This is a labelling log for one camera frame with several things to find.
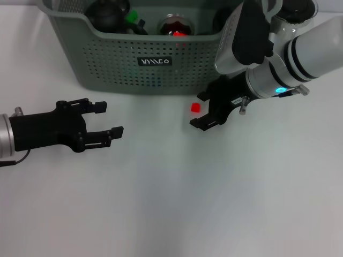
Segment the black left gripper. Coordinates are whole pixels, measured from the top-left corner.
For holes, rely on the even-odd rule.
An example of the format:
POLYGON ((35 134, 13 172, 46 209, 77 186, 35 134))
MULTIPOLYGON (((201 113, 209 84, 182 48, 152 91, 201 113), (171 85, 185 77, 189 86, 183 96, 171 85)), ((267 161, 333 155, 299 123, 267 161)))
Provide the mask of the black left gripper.
POLYGON ((65 145, 74 152, 86 149, 107 148, 111 142, 123 135, 122 126, 99 132, 87 132, 83 114, 104 113, 107 102, 92 103, 88 98, 74 101, 58 101, 53 111, 13 116, 10 124, 14 135, 14 149, 17 152, 65 145))

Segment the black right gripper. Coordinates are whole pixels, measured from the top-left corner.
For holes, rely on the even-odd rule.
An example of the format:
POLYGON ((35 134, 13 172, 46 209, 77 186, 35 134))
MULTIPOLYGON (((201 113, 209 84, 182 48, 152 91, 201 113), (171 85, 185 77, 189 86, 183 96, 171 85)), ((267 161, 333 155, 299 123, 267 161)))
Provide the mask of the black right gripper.
POLYGON ((202 131, 223 125, 229 114, 241 106, 241 102, 235 103, 236 99, 246 97, 249 102, 253 101, 253 93, 248 86, 246 72, 242 72, 231 79, 226 75, 221 75, 197 97, 201 101, 210 101, 208 113, 190 121, 190 125, 202 131))

